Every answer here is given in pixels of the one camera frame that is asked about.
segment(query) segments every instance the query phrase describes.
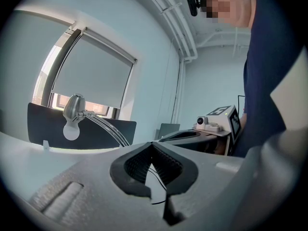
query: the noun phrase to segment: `small camera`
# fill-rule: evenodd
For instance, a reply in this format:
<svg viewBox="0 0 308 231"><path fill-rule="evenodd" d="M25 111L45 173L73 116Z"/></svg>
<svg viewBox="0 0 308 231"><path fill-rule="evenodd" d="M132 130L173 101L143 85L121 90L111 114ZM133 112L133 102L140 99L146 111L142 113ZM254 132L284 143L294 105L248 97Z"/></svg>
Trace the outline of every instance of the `small camera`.
<svg viewBox="0 0 308 231"><path fill-rule="evenodd" d="M187 2L188 2L189 9L191 11L191 15L192 16L197 16L198 15L197 8L198 9L200 8L199 0L187 0Z"/></svg>

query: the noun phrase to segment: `desk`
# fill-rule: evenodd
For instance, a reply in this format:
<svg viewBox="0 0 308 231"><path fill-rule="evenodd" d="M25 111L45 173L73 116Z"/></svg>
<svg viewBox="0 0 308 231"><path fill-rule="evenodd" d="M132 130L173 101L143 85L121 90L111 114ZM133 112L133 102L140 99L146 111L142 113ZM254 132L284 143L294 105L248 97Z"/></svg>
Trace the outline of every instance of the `desk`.
<svg viewBox="0 0 308 231"><path fill-rule="evenodd" d="M116 149L46 151L0 132L1 178L9 190L28 201L41 186L80 160Z"/></svg>

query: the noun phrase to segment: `dark blue shirt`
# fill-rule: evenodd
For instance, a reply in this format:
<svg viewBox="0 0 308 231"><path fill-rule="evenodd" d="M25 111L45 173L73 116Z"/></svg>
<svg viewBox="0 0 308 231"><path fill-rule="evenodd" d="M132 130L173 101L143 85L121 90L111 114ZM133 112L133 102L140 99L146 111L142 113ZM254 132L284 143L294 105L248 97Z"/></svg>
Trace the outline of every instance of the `dark blue shirt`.
<svg viewBox="0 0 308 231"><path fill-rule="evenodd" d="M244 66L247 122L234 156L245 157L251 147L285 130L270 94L299 56L303 44L296 39L293 25L277 0L257 0Z"/></svg>

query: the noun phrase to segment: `person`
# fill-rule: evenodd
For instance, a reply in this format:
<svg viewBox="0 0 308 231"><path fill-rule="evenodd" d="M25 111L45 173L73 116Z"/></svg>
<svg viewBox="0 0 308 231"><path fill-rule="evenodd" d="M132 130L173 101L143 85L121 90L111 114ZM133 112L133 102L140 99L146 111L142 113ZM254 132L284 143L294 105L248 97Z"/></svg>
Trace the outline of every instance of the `person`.
<svg viewBox="0 0 308 231"><path fill-rule="evenodd" d="M292 13L285 14L279 0L200 0L200 7L207 18L251 29L244 65L243 131L233 153L245 157L250 148L286 129L270 94L291 69L303 44L289 21Z"/></svg>

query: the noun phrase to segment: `ceiling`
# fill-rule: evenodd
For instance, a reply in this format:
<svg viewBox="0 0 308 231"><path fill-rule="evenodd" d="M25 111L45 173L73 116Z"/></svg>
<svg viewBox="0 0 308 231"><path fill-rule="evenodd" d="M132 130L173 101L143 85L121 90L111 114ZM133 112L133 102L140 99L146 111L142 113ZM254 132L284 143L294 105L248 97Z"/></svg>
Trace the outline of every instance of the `ceiling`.
<svg viewBox="0 0 308 231"><path fill-rule="evenodd" d="M137 0L145 9L147 9L161 27L169 35L170 39L173 38L173 34L170 30L169 25L163 16L160 15L158 9L151 0ZM175 0L176 3L181 2L180 9L190 27L194 41L197 46L200 47L204 40L209 39L213 33L216 33L213 37L208 40L206 46L217 46L217 45L232 45L235 40L235 28L228 24L221 24L213 22L210 19L206 19L200 15L200 13L193 17L190 14L190 10L187 4L187 0ZM250 42L250 30L246 28L238 28L238 45L249 45Z"/></svg>

